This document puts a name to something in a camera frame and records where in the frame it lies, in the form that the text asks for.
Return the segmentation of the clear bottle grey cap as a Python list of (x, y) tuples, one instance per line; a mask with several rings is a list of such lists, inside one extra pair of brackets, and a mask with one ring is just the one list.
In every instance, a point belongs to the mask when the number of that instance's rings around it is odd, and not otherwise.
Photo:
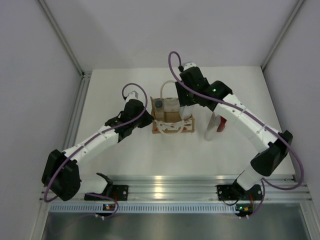
[(154, 102), (154, 116), (157, 121), (165, 120), (164, 103), (161, 99), (157, 99)]

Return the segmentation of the burlap watermelon print bag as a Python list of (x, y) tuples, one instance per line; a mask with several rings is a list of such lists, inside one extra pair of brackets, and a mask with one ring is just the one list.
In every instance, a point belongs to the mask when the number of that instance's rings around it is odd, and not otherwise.
[[(195, 119), (193, 113), (187, 120), (180, 117), (180, 103), (177, 97), (163, 97), (164, 86), (168, 83), (175, 83), (174, 80), (165, 81), (160, 87), (160, 97), (150, 98), (151, 115), (154, 117), (152, 122), (152, 133), (163, 134), (166, 136), (174, 136), (181, 133), (193, 133), (195, 131)], [(155, 101), (163, 100), (164, 105), (164, 121), (155, 119)]]

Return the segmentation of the clear plastic pouch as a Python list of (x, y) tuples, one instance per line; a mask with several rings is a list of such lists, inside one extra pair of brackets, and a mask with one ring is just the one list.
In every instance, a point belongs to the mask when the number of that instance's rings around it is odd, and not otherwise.
[(204, 139), (206, 141), (212, 141), (214, 139), (214, 136), (217, 133), (218, 127), (221, 123), (221, 117), (219, 115), (216, 115), (214, 112), (211, 115), (211, 118), (209, 120), (208, 126), (204, 133)]

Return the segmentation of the red bottle red cap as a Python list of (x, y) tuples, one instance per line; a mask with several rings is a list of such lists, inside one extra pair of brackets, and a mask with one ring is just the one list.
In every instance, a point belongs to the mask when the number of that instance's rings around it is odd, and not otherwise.
[(221, 133), (225, 129), (226, 122), (227, 120), (224, 117), (220, 116), (220, 122), (216, 130), (218, 133)]

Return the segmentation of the white bottle grey cap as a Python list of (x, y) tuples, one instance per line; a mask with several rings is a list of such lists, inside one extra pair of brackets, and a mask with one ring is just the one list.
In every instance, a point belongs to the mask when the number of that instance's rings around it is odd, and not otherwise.
[(194, 105), (185, 105), (179, 108), (179, 115), (182, 120), (187, 120), (192, 116)]

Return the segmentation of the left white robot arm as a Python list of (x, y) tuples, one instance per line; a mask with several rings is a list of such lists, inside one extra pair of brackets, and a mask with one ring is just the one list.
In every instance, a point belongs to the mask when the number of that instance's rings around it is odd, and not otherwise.
[(154, 117), (148, 113), (141, 101), (130, 99), (117, 116), (105, 122), (83, 142), (63, 151), (53, 150), (48, 155), (41, 178), (41, 182), (46, 186), (44, 201), (53, 201), (48, 198), (49, 192), (53, 192), (55, 197), (62, 201), (69, 201), (80, 191), (85, 193), (86, 201), (109, 199), (113, 194), (113, 181), (102, 173), (96, 173), (92, 179), (85, 179), (81, 177), (80, 167), (130, 136), (134, 129), (144, 128), (153, 120)]

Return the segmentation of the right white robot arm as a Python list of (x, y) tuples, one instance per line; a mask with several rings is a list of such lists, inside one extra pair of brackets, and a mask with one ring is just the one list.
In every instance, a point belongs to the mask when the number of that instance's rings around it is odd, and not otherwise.
[(209, 83), (193, 63), (179, 66), (175, 83), (181, 107), (200, 105), (221, 116), (242, 133), (257, 150), (248, 167), (234, 180), (229, 190), (238, 200), (246, 198), (253, 186), (269, 177), (289, 152), (293, 135), (264, 124), (245, 108), (232, 89), (222, 81)]

